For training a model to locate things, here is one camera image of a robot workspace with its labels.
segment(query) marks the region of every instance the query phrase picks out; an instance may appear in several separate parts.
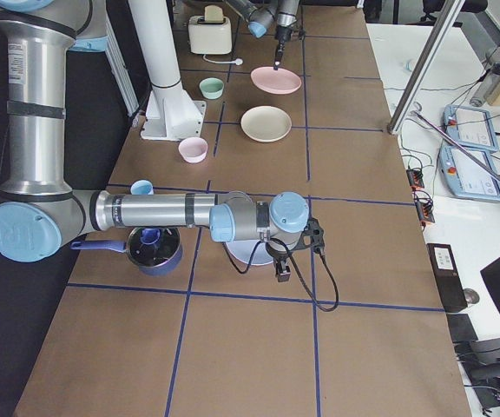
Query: white desk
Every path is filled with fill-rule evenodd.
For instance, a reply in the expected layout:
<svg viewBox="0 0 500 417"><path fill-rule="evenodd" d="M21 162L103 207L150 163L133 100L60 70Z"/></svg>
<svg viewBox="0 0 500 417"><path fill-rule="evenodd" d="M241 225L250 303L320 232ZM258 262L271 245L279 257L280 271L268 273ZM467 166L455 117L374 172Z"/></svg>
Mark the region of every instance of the white desk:
<svg viewBox="0 0 500 417"><path fill-rule="evenodd" d="M407 64L420 55L431 28L419 26L394 26L369 24L368 31L378 64L381 80L386 88L385 96L391 113L396 108L402 89L411 75ZM418 94L423 114L433 122L441 120L444 106L451 103L468 87L456 90L429 91L426 89L454 89L470 84L483 73L483 66L468 44L460 29L452 29L438 52ZM472 89L469 96L476 91ZM484 105L492 116L500 114L500 108ZM492 119L500 132L500 116ZM405 147L425 152L435 164L441 137L435 131L423 129L414 122L406 121L399 140ZM428 156L414 154L424 165ZM403 158L405 165L411 158ZM418 162L411 160L417 167ZM500 173L500 162L496 161ZM426 243L448 243L452 246L458 273L464 288L475 289L481 301L467 310L480 340L500 337L500 314L484 285L480 270L500 256L500 203L473 202L453 198L441 178L435 175L435 167L424 169L426 191L434 199L435 224L424 232ZM475 416L481 415L477 397L466 388L470 408Z"/></svg>

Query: saucepan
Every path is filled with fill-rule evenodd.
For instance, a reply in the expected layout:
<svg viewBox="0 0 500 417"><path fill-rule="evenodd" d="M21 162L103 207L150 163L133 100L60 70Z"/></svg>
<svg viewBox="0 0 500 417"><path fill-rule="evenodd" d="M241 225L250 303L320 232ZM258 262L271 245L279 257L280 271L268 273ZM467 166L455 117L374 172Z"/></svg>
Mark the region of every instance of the saucepan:
<svg viewBox="0 0 500 417"><path fill-rule="evenodd" d="M126 242L82 241L72 242L71 249L107 249L126 253L144 274L166 275L173 271L182 258L182 245L177 228L134 228Z"/></svg>

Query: blue handle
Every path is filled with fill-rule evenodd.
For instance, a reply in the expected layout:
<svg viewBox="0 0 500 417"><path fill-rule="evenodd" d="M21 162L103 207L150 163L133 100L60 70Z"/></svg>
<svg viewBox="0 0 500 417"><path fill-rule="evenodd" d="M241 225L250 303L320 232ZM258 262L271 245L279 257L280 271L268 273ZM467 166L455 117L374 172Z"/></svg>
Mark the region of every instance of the blue handle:
<svg viewBox="0 0 500 417"><path fill-rule="evenodd" d="M78 241L71 242L70 248L75 250L108 249L123 254L127 251L127 244L123 241Z"/></svg>

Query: label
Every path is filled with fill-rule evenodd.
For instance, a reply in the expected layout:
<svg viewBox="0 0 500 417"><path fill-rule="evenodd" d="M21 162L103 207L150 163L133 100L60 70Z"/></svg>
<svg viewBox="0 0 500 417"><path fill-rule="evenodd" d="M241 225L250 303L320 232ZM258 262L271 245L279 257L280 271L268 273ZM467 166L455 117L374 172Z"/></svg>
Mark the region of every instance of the label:
<svg viewBox="0 0 500 417"><path fill-rule="evenodd" d="M439 269L447 269L453 271L451 252L448 248L433 248L435 253L435 260Z"/></svg>
<svg viewBox="0 0 500 417"><path fill-rule="evenodd" d="M7 53L9 55L9 84L24 84L24 73L26 71L24 45L9 43Z"/></svg>

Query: black chair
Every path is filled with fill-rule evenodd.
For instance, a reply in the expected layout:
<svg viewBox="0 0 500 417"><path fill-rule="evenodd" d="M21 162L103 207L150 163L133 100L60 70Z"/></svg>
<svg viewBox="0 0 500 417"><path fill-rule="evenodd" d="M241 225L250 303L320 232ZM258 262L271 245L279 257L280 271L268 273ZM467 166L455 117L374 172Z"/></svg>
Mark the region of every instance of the black chair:
<svg viewBox="0 0 500 417"><path fill-rule="evenodd" d="M435 16L431 13L436 11L441 11L443 8L444 0L423 0L424 1L424 13L420 18L420 23L424 25L433 25L433 23L437 20ZM484 11L487 9L487 0L466 0L462 9L460 11L466 13L479 13L480 11Z"/></svg>

